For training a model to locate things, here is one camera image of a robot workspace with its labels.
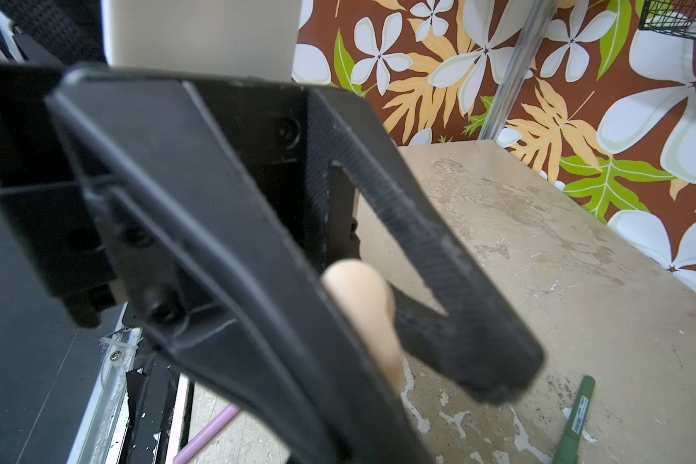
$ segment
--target black wire rack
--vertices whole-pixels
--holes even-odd
[[[696,0],[645,0],[639,28],[696,40]]]

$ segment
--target screw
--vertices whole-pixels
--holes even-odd
[[[158,324],[174,324],[183,317],[178,294],[170,287],[154,286],[143,296],[145,314]]]
[[[287,150],[299,143],[299,123],[293,118],[283,118],[276,121],[276,138]]]

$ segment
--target worn tabletop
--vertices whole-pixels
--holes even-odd
[[[546,349],[529,392],[474,403],[407,358],[401,392],[436,462],[550,462],[583,375],[596,379],[581,462],[696,464],[696,294],[490,142],[400,148],[427,196]],[[361,200],[362,258],[432,304]],[[191,433],[225,403],[196,389]],[[195,462],[284,462],[257,420],[231,424]]]

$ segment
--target wall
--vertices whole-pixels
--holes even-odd
[[[637,31],[642,4],[560,0],[498,142],[696,291],[696,43]],[[531,5],[305,0],[293,77],[398,145],[474,139]]]

